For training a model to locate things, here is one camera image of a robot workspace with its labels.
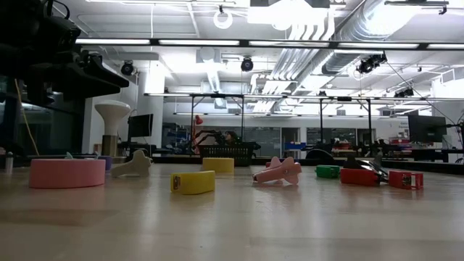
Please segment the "computer monitor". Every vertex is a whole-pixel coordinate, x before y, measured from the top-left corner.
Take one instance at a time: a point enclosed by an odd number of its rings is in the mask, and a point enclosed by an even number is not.
[[[442,142],[447,135],[444,117],[408,115],[410,141]]]
[[[149,137],[152,133],[153,114],[129,117],[129,136]]]

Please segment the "red block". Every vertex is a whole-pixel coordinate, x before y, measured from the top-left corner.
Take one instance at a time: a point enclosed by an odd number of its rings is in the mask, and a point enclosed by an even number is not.
[[[399,189],[423,189],[423,174],[390,170],[389,185]]]
[[[345,184],[378,186],[379,176],[372,170],[341,169],[340,181]]]

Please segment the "pink toy airplane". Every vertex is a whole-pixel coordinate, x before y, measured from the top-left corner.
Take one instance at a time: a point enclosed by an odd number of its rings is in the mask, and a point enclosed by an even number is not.
[[[282,163],[277,157],[272,158],[270,166],[253,175],[253,181],[263,183],[285,179],[291,184],[298,184],[298,174],[302,172],[302,166],[295,163],[292,157],[286,158]]]

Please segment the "purple object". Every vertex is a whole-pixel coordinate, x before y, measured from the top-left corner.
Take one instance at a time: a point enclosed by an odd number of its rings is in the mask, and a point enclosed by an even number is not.
[[[104,171],[111,170],[111,165],[113,163],[113,158],[111,156],[99,156],[99,160],[105,160]]]

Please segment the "pink toy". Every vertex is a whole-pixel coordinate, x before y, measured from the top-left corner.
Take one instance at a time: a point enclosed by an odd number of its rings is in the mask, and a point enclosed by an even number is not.
[[[266,181],[276,181],[285,179],[291,184],[298,184],[298,174],[302,172],[302,166],[295,163],[292,157],[286,158],[282,163],[274,157],[270,161],[269,167],[253,175],[253,181],[263,183]]]
[[[33,159],[29,187],[70,189],[104,184],[103,159]]]

